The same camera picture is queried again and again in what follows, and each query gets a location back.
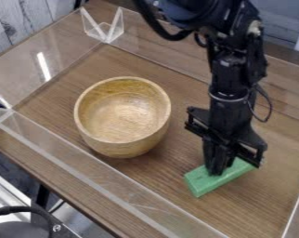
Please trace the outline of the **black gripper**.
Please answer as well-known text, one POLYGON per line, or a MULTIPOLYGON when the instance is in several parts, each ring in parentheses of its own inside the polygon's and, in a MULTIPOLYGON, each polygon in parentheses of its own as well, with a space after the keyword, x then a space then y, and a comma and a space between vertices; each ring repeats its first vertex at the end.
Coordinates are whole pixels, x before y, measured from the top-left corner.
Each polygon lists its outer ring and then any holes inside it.
POLYGON ((261 167, 269 144, 253 129, 257 93, 243 99, 211 98, 210 109, 190 106, 184 127, 203 138, 204 162, 210 174, 223 174, 241 158, 261 167))

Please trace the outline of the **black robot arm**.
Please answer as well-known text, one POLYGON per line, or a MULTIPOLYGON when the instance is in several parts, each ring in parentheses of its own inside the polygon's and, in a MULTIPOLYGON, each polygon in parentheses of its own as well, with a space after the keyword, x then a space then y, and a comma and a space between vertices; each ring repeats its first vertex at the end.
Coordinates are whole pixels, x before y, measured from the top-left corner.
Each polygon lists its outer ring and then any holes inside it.
POLYGON ((208 174, 238 158, 259 167, 269 144, 253 129, 255 102, 266 96, 265 27, 250 0, 132 0, 152 30, 168 41, 195 37, 207 49, 210 107, 188 107, 186 129, 203 138, 208 174))

